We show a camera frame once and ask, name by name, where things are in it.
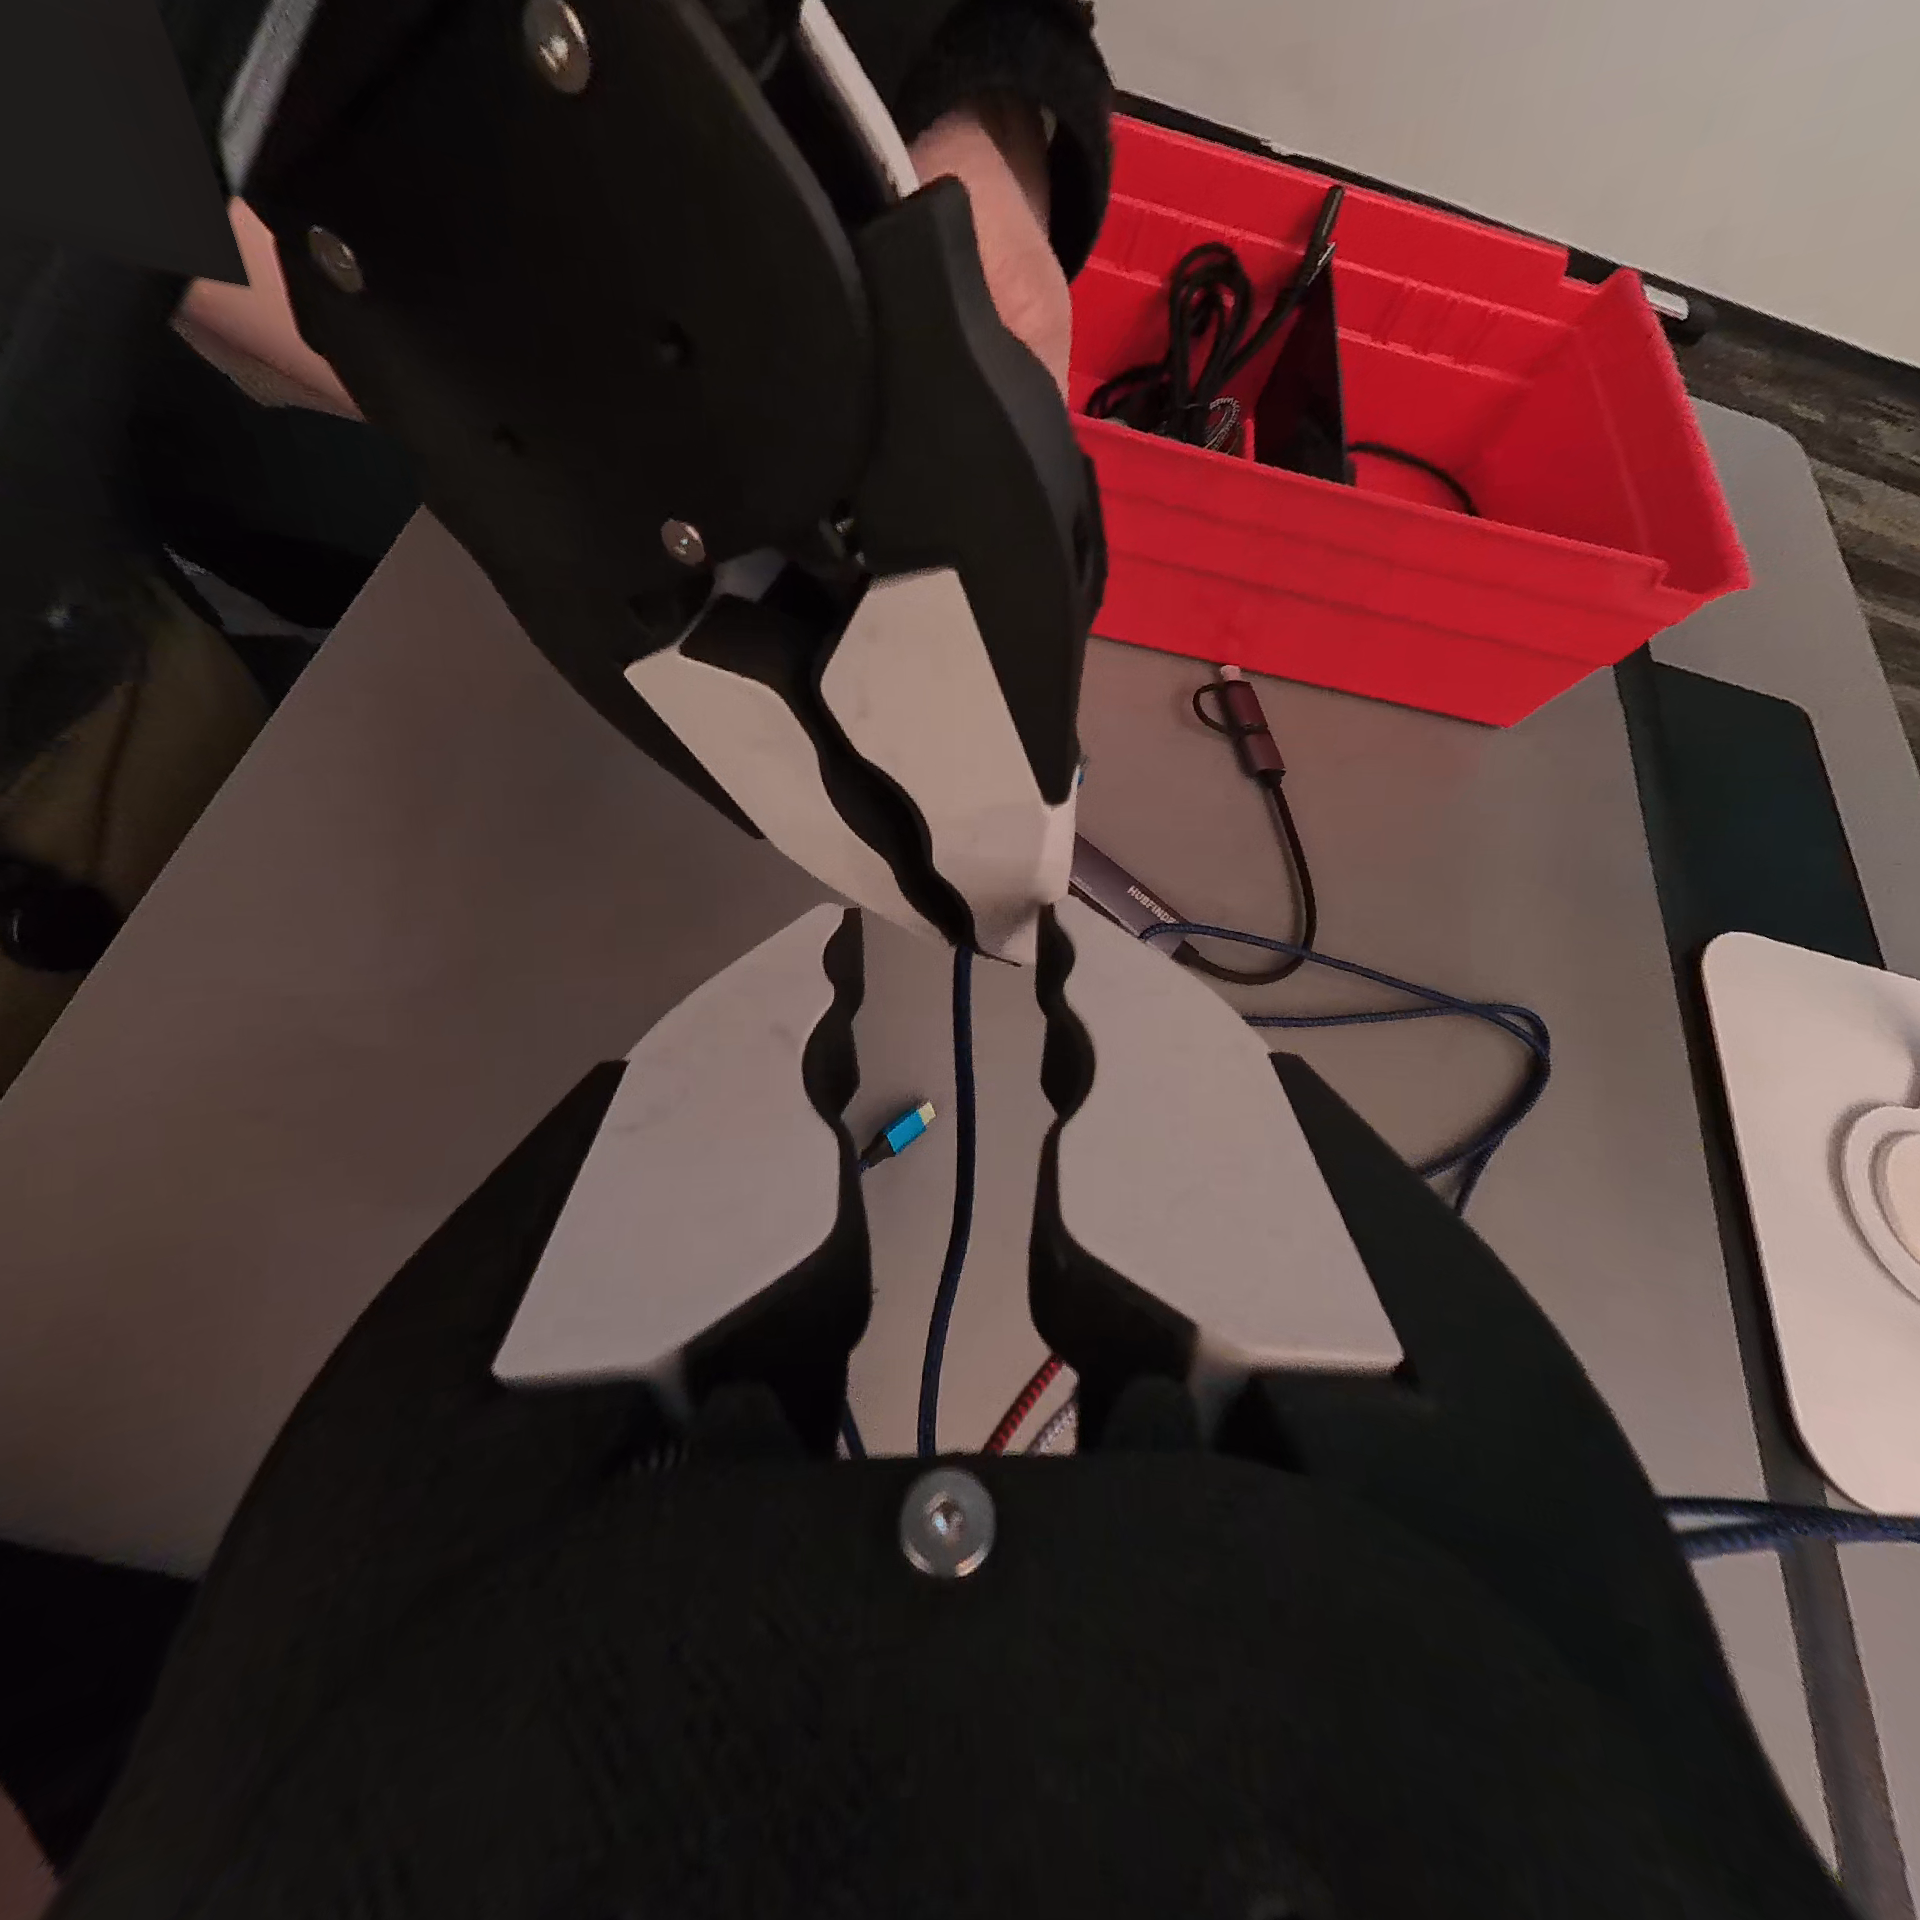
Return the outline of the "white stand base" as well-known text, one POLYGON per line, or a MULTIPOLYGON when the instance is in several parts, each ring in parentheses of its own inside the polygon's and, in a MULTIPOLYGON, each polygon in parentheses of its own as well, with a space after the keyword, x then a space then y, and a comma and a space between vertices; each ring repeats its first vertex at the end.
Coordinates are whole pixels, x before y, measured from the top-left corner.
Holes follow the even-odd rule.
POLYGON ((1918 1510, 1918 986, 1724 933, 1701 987, 1792 1427, 1825 1481, 1918 1510))

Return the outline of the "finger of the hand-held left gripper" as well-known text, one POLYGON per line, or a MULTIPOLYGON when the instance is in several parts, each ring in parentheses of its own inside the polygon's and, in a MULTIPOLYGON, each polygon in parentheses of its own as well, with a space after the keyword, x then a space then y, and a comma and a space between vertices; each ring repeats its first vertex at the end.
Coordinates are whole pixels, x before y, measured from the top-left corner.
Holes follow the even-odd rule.
POLYGON ((678 644, 635 660, 627 683, 670 726, 760 835, 809 877, 851 906, 949 947, 972 947, 966 930, 939 929, 909 902, 878 849, 832 803, 818 748, 773 689, 721 666, 683 659, 678 644))
POLYGON ((1042 798, 957 574, 870 583, 822 669, 822 701, 909 801, 974 948, 1032 966, 1042 915, 1070 890, 1077 791, 1042 798))

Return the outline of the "olive pants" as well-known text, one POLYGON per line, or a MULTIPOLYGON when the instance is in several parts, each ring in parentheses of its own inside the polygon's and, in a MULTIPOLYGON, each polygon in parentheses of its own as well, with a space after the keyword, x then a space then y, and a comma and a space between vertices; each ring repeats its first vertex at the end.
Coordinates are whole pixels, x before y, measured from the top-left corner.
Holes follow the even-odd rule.
POLYGON ((162 579, 4 620, 4 1089, 267 718, 234 643, 162 579))

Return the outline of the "grey usb hub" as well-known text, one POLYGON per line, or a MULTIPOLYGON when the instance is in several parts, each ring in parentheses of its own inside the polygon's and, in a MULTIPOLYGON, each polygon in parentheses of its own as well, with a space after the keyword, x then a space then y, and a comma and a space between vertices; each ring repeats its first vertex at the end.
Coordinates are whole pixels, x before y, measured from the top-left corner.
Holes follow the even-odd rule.
POLYGON ((1184 916, 1081 831, 1073 838, 1070 897, 1140 942, 1160 942, 1178 965, 1198 969, 1190 942, 1165 933, 1184 926, 1184 916))

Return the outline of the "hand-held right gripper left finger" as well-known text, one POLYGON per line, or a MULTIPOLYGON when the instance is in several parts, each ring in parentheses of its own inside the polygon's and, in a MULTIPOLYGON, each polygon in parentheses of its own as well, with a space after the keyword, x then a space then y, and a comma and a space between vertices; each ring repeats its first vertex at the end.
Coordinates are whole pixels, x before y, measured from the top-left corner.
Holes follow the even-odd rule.
POLYGON ((773 1395, 832 1449, 873 1311, 845 1113, 864 924, 818 906, 664 1014, 606 1116, 493 1358, 514 1388, 650 1388, 676 1421, 773 1395))

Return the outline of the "person's left hand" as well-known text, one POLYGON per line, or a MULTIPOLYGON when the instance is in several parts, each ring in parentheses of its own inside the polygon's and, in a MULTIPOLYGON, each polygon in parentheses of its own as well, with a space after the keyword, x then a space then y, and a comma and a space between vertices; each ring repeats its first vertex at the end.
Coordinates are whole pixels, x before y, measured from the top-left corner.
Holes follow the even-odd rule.
POLYGON ((1044 109, 998 92, 950 107, 909 145, 909 158, 922 186, 950 179, 966 190, 998 321, 1067 393, 1073 300, 1049 235, 1044 109))

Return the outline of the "red plastic bin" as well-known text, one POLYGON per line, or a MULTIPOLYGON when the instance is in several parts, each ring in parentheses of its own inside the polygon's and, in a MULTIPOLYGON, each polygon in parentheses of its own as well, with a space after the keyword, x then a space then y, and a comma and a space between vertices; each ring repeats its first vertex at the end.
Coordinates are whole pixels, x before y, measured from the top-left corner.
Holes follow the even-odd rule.
POLYGON ((1096 631, 1174 655, 1512 726, 1750 567, 1640 274, 1572 274, 1520 231, 1348 186, 1333 321, 1352 483, 1262 452, 1285 343, 1227 382, 1237 447, 1154 438, 1084 407, 1169 345, 1169 283, 1227 246, 1262 316, 1333 180, 1132 115, 1073 287, 1075 429, 1110 574, 1096 631))

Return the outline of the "black flat device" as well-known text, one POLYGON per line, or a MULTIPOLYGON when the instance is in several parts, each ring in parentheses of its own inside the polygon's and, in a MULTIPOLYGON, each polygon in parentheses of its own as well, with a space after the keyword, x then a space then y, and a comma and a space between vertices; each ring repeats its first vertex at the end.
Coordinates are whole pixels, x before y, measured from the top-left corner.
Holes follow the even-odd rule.
POLYGON ((1337 487, 1353 483, 1331 262, 1312 276, 1285 326, 1253 428, 1258 463, 1337 487))

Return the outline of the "dark green mat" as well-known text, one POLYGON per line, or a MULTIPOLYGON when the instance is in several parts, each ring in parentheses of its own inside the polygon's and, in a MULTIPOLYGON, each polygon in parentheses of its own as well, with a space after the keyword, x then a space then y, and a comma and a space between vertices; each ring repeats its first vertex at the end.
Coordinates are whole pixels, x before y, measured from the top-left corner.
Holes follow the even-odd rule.
POLYGON ((1650 649, 1620 660, 1616 692, 1676 966, 1691 977, 1724 933, 1881 966, 1808 716, 1650 649))

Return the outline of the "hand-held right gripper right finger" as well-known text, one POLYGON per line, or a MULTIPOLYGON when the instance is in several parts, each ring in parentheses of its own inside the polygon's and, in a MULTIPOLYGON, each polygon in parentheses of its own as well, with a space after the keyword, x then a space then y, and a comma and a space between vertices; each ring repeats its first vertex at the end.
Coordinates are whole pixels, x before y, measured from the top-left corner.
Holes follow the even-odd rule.
POLYGON ((1086 906, 1040 930, 1049 1125, 1027 1298, 1093 1449, 1138 1383, 1213 1438, 1262 1375, 1387 1379, 1403 1347, 1277 1061, 1203 980, 1086 906))

